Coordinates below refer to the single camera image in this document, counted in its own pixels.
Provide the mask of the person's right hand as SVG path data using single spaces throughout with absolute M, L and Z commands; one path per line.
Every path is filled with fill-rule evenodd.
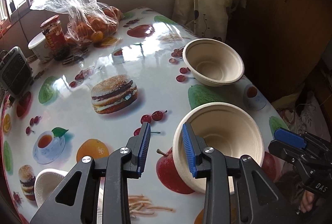
M 300 211 L 302 213 L 310 212 L 314 204 L 315 195 L 309 191 L 305 191 L 300 202 Z

